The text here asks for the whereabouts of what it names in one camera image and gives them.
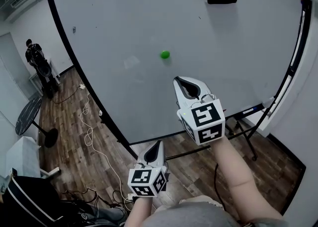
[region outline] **wood plank flooring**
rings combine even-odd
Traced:
[[[75,92],[80,81],[75,69],[63,74],[60,91],[55,95],[54,101],[60,102],[70,96]],[[87,105],[90,113],[84,115],[83,120],[93,127],[93,145],[96,150],[107,155],[109,163],[103,155],[95,152],[92,146],[85,145],[85,143],[89,145],[90,141],[87,137],[85,139],[87,126],[81,123],[80,114],[87,103],[87,94],[87,89],[78,89],[74,96],[61,104],[55,104],[52,100],[43,98],[40,126],[45,130],[57,128],[59,138],[52,148],[47,149],[44,147],[44,136],[40,134],[41,168],[50,171],[57,166],[60,167],[61,174],[51,180],[59,192],[65,192],[65,190],[85,191],[89,187],[96,189],[104,200],[113,201],[112,193],[114,190],[119,190],[119,180],[109,164],[120,176],[123,193],[127,195],[130,193],[127,186],[128,172],[130,168],[133,168],[135,160],[117,142],[109,129],[101,124],[98,116],[99,108],[90,95]],[[230,121],[230,126],[234,128],[235,122]],[[163,139],[163,141],[166,156],[197,148],[186,133]],[[294,189],[301,169],[275,144],[260,134],[255,133],[251,141],[259,156],[256,162],[251,160],[252,153],[243,136],[231,140],[251,168],[262,195],[274,208],[280,211]],[[149,144],[134,145],[132,148],[138,154]],[[173,159],[168,163],[171,175],[167,191],[161,192],[160,196],[154,199],[153,209],[162,204],[175,205],[181,199],[202,194],[218,201],[213,187],[216,162],[211,149]],[[237,218],[224,177],[219,171],[217,187],[228,212]],[[89,193],[82,196],[86,200],[92,197],[93,195]],[[118,193],[115,193],[115,199],[120,200]]]

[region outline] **black baseboard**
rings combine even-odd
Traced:
[[[298,165],[298,167],[301,169],[301,173],[299,174],[299,177],[296,181],[295,187],[293,189],[293,191],[291,192],[291,194],[288,196],[287,201],[283,207],[283,209],[281,210],[281,214],[285,214],[285,212],[287,211],[289,205],[291,204],[295,194],[297,193],[297,190],[303,180],[305,171],[306,171],[306,166],[303,164],[302,161],[299,160],[299,158],[297,156],[295,156],[293,154],[293,152],[291,152],[284,144],[282,144],[275,136],[273,136],[272,134],[269,134],[267,136],[267,138],[269,140],[271,140],[276,146],[278,146],[284,153],[286,153],[286,155],[295,163]]]
[[[69,71],[70,69],[72,69],[72,68],[74,68],[74,65],[73,65],[73,66],[70,66],[70,67],[68,67],[66,70],[62,71],[62,72],[60,73],[60,76],[62,76],[64,73],[68,72],[68,71]]]

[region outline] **round table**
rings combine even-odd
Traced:
[[[45,142],[44,145],[47,148],[54,146],[56,140],[58,139],[59,131],[55,128],[46,132],[37,123],[34,122],[36,115],[38,114],[42,104],[42,99],[40,97],[35,97],[28,102],[28,104],[21,111],[18,120],[15,125],[15,132],[18,135],[22,135],[28,130],[31,124],[35,125],[44,135]]]

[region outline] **gray shirt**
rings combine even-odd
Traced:
[[[255,227],[287,227],[285,221],[258,219]],[[208,202],[185,202],[154,213],[143,227],[239,227],[240,225],[223,209]]]

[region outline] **green magnet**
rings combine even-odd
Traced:
[[[164,50],[161,52],[160,56],[162,59],[167,59],[168,57],[170,57],[170,52],[168,50]]]

